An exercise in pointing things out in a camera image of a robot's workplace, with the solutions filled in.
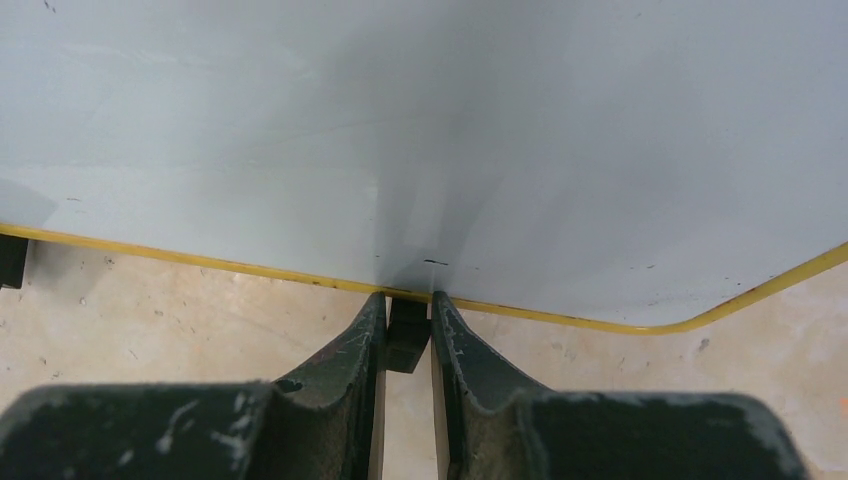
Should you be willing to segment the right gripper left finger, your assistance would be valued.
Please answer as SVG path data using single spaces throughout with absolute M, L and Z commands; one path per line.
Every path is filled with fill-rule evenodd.
M 386 299 L 273 381 L 52 385 L 1 417 L 5 479 L 378 479 Z

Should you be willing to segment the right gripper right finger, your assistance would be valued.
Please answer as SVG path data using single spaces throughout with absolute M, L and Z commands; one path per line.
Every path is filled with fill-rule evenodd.
M 432 298 L 442 479 L 806 479 L 784 424 L 739 394 L 556 391 Z

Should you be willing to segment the white whiteboard yellow edge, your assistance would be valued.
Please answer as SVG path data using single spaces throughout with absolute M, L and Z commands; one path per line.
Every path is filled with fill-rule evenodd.
M 7 234 L 622 332 L 847 257 L 843 1 L 5 1 Z

